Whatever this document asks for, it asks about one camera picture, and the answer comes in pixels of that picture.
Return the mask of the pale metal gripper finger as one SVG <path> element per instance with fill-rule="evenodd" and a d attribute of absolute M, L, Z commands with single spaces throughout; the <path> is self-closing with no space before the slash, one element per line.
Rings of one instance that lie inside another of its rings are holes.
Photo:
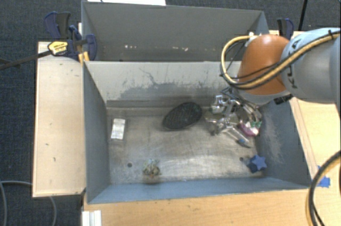
<path fill-rule="evenodd" d="M 251 144 L 248 138 L 246 138 L 238 129 L 234 126 L 228 126 L 225 129 L 225 133 L 235 139 L 235 141 L 245 148 L 251 148 Z"/>
<path fill-rule="evenodd" d="M 211 136 L 218 136 L 230 127 L 230 124 L 225 120 L 225 118 L 206 118 L 205 122 Z"/>

